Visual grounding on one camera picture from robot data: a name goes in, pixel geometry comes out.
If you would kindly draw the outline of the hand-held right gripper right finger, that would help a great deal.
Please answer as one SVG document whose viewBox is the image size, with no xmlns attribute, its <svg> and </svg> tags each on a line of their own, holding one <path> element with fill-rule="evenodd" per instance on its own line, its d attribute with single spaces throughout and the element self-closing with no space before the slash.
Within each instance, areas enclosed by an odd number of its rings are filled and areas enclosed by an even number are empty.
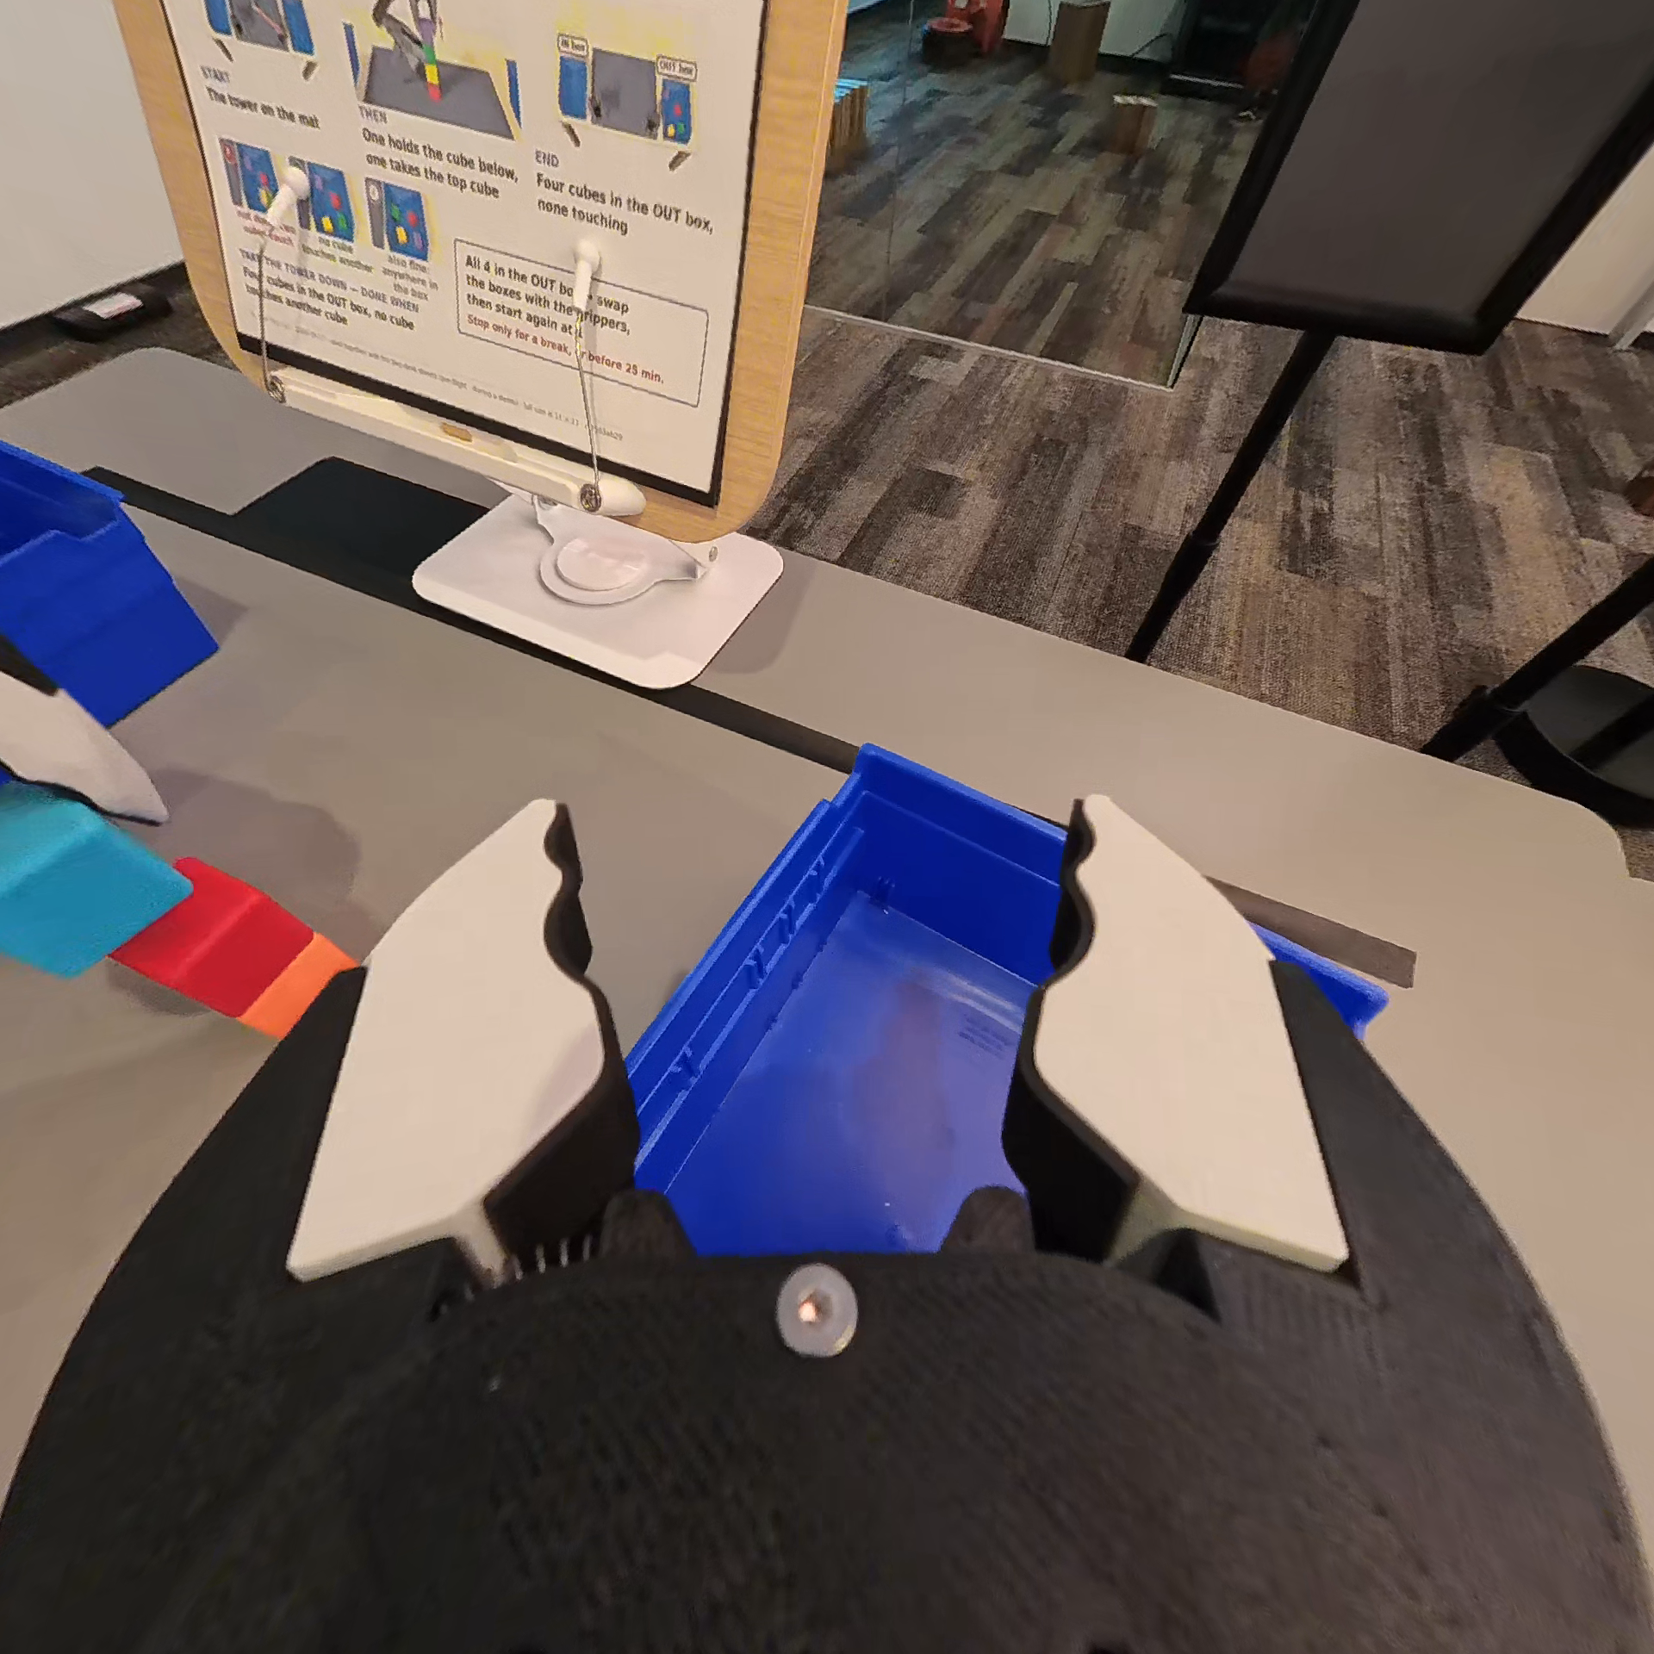
<svg viewBox="0 0 1654 1654">
<path fill-rule="evenodd" d="M 1342 1271 L 1313 1037 L 1351 1045 L 1324 986 L 1114 800 L 1078 797 L 1004 1112 L 1035 1247 L 1115 1265 L 1193 1233 Z"/>
</svg>

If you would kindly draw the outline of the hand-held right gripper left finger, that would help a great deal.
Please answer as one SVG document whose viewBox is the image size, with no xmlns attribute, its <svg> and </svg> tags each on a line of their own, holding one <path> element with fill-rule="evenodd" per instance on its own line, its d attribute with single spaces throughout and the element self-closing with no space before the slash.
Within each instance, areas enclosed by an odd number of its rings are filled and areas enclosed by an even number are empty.
<svg viewBox="0 0 1654 1654">
<path fill-rule="evenodd" d="M 433 1241 L 481 1283 L 596 1257 L 608 1202 L 632 1188 L 638 1119 L 589 975 L 581 883 L 568 807 L 533 800 L 369 952 L 285 1257 L 295 1281 Z"/>
</svg>

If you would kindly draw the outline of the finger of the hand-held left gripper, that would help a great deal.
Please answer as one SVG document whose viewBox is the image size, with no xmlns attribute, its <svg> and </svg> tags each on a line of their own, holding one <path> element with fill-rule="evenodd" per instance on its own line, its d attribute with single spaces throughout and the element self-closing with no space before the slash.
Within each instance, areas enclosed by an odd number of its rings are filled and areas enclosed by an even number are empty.
<svg viewBox="0 0 1654 1654">
<path fill-rule="evenodd" d="M 3 674 L 3 770 L 100 815 L 161 825 L 169 808 L 131 752 L 59 687 Z"/>
</svg>

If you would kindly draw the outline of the light blue cube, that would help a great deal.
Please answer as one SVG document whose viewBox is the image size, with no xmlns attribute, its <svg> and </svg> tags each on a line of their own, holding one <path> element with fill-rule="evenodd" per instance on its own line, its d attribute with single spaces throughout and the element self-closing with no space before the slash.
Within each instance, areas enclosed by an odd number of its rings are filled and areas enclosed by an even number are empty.
<svg viewBox="0 0 1654 1654">
<path fill-rule="evenodd" d="M 92 807 L 3 788 L 3 952 L 78 978 L 193 896 L 193 883 Z"/>
</svg>

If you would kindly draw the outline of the blue plastic bin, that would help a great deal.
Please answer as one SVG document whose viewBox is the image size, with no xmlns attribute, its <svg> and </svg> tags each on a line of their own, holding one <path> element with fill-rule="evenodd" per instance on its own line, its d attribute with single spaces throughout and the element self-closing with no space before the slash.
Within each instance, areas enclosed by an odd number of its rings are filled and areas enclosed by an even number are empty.
<svg viewBox="0 0 1654 1654">
<path fill-rule="evenodd" d="M 120 495 L 11 444 L 3 633 L 107 728 L 217 651 Z"/>
<path fill-rule="evenodd" d="M 1064 838 L 859 749 L 627 1059 L 638 1184 L 697 1251 L 937 1251 L 970 1192 L 1024 1194 L 1004 1112 Z M 1252 928 L 1356 1037 L 1386 1010 L 1374 980 Z"/>
</svg>

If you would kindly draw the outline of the orange cube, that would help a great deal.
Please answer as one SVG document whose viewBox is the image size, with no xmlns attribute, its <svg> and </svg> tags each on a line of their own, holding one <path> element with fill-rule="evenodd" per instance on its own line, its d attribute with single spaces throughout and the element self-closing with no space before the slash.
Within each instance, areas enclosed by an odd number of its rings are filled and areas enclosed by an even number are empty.
<svg viewBox="0 0 1654 1654">
<path fill-rule="evenodd" d="M 283 1040 L 327 983 L 356 970 L 356 965 L 326 935 L 313 932 L 280 970 L 275 980 L 238 1015 L 238 1022 L 269 1040 Z"/>
</svg>

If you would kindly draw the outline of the red cube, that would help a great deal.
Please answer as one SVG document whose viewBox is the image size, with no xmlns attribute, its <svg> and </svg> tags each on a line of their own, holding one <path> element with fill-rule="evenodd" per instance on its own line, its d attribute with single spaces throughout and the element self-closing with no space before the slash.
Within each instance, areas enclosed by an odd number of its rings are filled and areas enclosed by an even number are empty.
<svg viewBox="0 0 1654 1654">
<path fill-rule="evenodd" d="M 313 939 L 313 928 L 261 888 L 197 856 L 171 865 L 185 897 L 110 959 L 217 1015 L 241 1019 Z"/>
</svg>

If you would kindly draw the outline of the black floor object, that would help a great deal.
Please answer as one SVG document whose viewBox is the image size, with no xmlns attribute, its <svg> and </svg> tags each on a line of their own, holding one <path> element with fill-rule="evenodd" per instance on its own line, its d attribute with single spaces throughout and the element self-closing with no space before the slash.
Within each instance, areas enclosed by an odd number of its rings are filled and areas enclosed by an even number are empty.
<svg viewBox="0 0 1654 1654">
<path fill-rule="evenodd" d="M 164 321 L 173 311 L 169 298 L 150 281 L 131 281 L 49 311 L 49 325 L 70 341 L 98 344 L 143 322 Z"/>
</svg>

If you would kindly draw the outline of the printed instruction board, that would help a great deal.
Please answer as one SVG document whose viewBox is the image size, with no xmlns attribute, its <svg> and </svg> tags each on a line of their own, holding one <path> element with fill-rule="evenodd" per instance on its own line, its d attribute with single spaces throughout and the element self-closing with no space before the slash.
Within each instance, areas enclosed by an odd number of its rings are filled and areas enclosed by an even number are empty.
<svg viewBox="0 0 1654 1654">
<path fill-rule="evenodd" d="M 161 7 L 242 351 L 713 507 L 768 7 Z"/>
</svg>

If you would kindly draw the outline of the instruction board on white stand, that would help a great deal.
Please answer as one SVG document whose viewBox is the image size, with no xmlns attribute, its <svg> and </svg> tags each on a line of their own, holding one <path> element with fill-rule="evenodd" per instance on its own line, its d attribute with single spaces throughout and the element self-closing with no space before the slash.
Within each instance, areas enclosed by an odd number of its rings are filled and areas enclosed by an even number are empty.
<svg viewBox="0 0 1654 1654">
<path fill-rule="evenodd" d="M 197 302 L 226 358 L 263 392 L 259 356 L 236 339 L 203 145 L 161 7 L 114 4 L 116 27 Z M 722 484 L 713 507 L 635 484 L 645 499 L 641 526 L 689 542 L 744 526 L 779 468 L 840 66 L 846 4 L 764 7 Z"/>
</svg>

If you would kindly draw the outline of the black framed screen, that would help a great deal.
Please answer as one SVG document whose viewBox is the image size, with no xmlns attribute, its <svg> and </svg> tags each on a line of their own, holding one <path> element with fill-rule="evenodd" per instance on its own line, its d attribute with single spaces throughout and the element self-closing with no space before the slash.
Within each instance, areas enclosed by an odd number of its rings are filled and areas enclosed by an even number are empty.
<svg viewBox="0 0 1654 1654">
<path fill-rule="evenodd" d="M 1317 4 L 1185 314 L 1479 356 L 1650 136 L 1650 2 Z"/>
</svg>

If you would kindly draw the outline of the small cardboard box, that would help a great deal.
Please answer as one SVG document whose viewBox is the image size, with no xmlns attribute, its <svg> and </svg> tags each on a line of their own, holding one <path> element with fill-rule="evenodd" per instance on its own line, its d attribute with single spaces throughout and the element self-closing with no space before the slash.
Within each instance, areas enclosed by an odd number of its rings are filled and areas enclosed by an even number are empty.
<svg viewBox="0 0 1654 1654">
<path fill-rule="evenodd" d="M 1110 2 L 1051 2 L 1045 70 L 1059 88 L 1098 74 Z"/>
</svg>

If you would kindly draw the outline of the black easel frame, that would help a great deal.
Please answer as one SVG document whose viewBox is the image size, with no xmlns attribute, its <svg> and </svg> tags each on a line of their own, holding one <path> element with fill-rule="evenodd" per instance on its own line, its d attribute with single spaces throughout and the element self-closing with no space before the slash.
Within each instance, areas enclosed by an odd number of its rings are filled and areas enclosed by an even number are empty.
<svg viewBox="0 0 1654 1654">
<path fill-rule="evenodd" d="M 1329 330 L 1307 330 L 1292 344 L 1213 495 L 1173 554 L 1128 639 L 1126 659 L 1150 663 L 1336 341 Z M 1568 800 L 1615 828 L 1650 829 L 1650 686 L 1584 663 L 1650 608 L 1651 565 L 1643 564 L 1513 674 L 1469 691 L 1417 752 L 1456 763 L 1479 747 L 1495 747 L 1518 779 L 1539 792 Z"/>
</svg>

